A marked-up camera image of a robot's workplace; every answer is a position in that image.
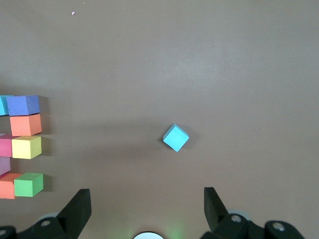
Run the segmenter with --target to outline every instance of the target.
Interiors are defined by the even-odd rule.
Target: pink cube
[[[10,170],[10,157],[0,157],[0,178]]]
[[[14,138],[17,138],[17,136],[12,136],[9,134],[0,136],[0,157],[12,157],[11,141]]]

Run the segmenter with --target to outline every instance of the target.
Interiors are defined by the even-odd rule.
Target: green cube
[[[17,197],[34,197],[42,189],[42,173],[24,173],[14,180],[14,195]]]

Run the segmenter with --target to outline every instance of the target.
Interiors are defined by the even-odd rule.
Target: cyan cube
[[[10,116],[29,116],[40,112],[38,96],[13,96],[7,97]]]
[[[6,98],[11,96],[0,96],[0,116],[6,116],[9,114],[8,104]]]
[[[176,152],[183,147],[188,139],[188,134],[176,124],[173,124],[163,136],[163,141]]]

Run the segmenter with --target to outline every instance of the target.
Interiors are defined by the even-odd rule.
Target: cube
[[[176,152],[178,152],[183,147],[188,139],[188,134],[176,124],[173,124],[167,131],[167,133],[163,136],[163,141]]]
[[[42,190],[42,173],[24,173],[14,180],[14,195],[16,197],[34,197]]]
[[[28,116],[40,112],[38,96],[13,96],[7,97],[10,116]]]
[[[0,133],[0,137],[3,136],[3,135],[5,135],[5,133]]]
[[[12,140],[12,157],[32,159],[42,153],[40,136],[21,136]]]
[[[10,157],[0,157],[0,177],[10,170]]]
[[[0,136],[0,157],[12,157],[11,141],[16,138],[9,134]]]
[[[31,136],[42,131],[40,114],[10,117],[13,136]]]
[[[0,198],[15,199],[14,180],[20,177],[19,173],[9,173],[0,178]]]
[[[0,116],[6,116],[9,114],[8,104],[6,98],[9,96],[0,96]]]

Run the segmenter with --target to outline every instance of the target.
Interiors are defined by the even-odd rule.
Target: yellow cube
[[[40,136],[21,136],[12,140],[12,157],[32,159],[42,153]]]

